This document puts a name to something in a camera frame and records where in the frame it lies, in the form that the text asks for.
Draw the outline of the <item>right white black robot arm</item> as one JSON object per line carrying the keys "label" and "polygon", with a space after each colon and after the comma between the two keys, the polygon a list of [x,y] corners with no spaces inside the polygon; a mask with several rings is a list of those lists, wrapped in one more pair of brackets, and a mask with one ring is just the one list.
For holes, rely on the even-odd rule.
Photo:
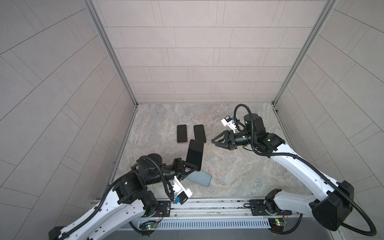
{"label": "right white black robot arm", "polygon": [[312,216],[326,229],[336,231],[344,226],[345,219],[353,210],[359,210],[351,184],[338,182],[304,160],[282,138],[268,133],[263,119],[257,114],[245,115],[244,121],[241,124],[229,116],[222,119],[222,124],[229,130],[213,138],[212,143],[228,150],[250,146],[258,156],[268,157],[285,167],[311,191],[311,195],[300,195],[281,189],[272,190],[264,201],[269,214],[294,211]]}

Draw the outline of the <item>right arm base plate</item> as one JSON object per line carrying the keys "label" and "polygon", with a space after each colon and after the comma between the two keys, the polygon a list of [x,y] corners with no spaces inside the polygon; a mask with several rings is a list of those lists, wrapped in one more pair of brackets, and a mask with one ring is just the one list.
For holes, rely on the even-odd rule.
{"label": "right arm base plate", "polygon": [[292,211],[283,211],[280,209],[270,210],[265,204],[265,200],[249,200],[244,207],[250,209],[253,216],[291,216]]}

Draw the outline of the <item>purple phone black screen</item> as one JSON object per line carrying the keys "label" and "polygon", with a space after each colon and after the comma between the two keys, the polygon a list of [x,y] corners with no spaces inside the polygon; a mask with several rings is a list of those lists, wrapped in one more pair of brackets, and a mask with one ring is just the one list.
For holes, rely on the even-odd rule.
{"label": "purple phone black screen", "polygon": [[187,125],[177,125],[177,143],[186,143],[187,141]]}

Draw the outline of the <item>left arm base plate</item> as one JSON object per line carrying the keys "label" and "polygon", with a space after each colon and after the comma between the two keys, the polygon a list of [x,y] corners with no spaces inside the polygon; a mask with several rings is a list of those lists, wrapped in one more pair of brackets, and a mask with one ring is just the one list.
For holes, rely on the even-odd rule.
{"label": "left arm base plate", "polygon": [[169,217],[171,211],[171,203],[171,201],[158,201],[155,212],[150,215],[149,218]]}

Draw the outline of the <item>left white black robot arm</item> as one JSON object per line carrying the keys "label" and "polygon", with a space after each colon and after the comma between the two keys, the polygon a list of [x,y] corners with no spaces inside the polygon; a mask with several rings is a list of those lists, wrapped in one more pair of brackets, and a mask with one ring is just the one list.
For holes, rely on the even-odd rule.
{"label": "left white black robot arm", "polygon": [[158,200],[149,185],[161,183],[171,202],[185,202],[191,192],[181,181],[198,169],[195,164],[174,159],[164,165],[158,154],[141,156],[131,170],[117,178],[103,193],[98,205],[65,227],[49,231],[50,240],[103,240],[125,224],[142,216],[152,216]]}

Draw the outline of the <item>light blue phone case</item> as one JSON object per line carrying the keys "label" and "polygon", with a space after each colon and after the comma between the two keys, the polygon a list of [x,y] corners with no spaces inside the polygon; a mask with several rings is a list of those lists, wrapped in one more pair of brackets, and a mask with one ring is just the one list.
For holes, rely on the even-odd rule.
{"label": "light blue phone case", "polygon": [[208,187],[210,185],[212,175],[204,171],[194,171],[187,176],[187,179],[204,187]]}

